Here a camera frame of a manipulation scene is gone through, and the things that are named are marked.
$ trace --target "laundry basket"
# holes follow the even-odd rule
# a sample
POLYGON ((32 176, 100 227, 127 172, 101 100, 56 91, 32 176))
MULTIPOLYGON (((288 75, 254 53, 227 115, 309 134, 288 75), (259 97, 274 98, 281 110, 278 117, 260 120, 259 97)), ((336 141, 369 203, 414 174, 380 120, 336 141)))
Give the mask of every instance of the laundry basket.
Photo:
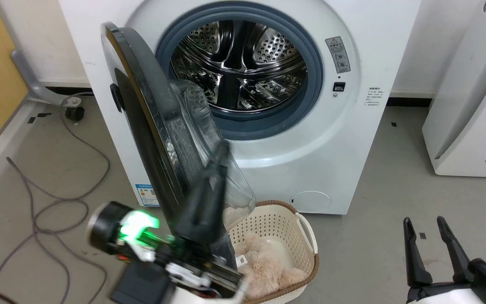
POLYGON ((256 204, 254 211, 229 231, 235 248, 245 241, 247 232, 256 233, 272 244, 284 267, 297 267, 308 277, 300 283, 245 303, 280 304, 297 298, 314 279, 320 265, 316 237, 309 222, 289 204, 264 201, 256 204))

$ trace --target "green light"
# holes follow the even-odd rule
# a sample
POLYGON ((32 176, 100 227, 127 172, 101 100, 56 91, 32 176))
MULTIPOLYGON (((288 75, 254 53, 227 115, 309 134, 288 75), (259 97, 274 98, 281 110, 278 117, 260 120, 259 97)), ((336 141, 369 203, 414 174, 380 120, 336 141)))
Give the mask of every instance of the green light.
POLYGON ((157 220, 153 216, 150 216, 145 212, 133 211, 129 215, 119 232, 126 235, 126 239, 136 239, 140 236, 145 228, 153 227, 156 229, 159 226, 159 220, 157 220))

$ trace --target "stainless steel drum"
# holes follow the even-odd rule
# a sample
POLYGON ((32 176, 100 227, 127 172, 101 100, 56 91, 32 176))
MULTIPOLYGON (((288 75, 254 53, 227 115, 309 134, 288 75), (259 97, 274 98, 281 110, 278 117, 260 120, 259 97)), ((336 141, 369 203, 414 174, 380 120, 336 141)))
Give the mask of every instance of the stainless steel drum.
POLYGON ((307 68, 282 33, 248 21, 208 23, 189 33, 171 58, 177 77, 189 79, 208 102, 226 112, 255 113, 289 100, 307 68))

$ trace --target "fluffy pink cloth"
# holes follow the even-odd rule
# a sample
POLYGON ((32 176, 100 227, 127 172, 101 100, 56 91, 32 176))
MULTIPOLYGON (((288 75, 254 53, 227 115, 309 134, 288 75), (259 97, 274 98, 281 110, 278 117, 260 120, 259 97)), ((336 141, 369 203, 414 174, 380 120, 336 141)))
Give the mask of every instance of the fluffy pink cloth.
POLYGON ((245 235, 244 243, 237 247, 235 254, 244 254, 247 258, 248 264, 239 269, 249 282, 245 292, 247 299, 266 296, 307 278, 307 273, 301 269, 285 269, 271 244, 254 233, 245 235))

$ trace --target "wall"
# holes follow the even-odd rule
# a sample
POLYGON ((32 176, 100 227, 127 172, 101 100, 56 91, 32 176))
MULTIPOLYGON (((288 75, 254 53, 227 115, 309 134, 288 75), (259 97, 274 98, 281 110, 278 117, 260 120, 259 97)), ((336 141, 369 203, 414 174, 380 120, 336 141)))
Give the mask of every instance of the wall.
MULTIPOLYGON (((480 2, 422 0, 392 95, 431 98, 436 93, 480 2)), ((0 0, 0 11, 45 85, 89 86, 57 0, 0 0)))

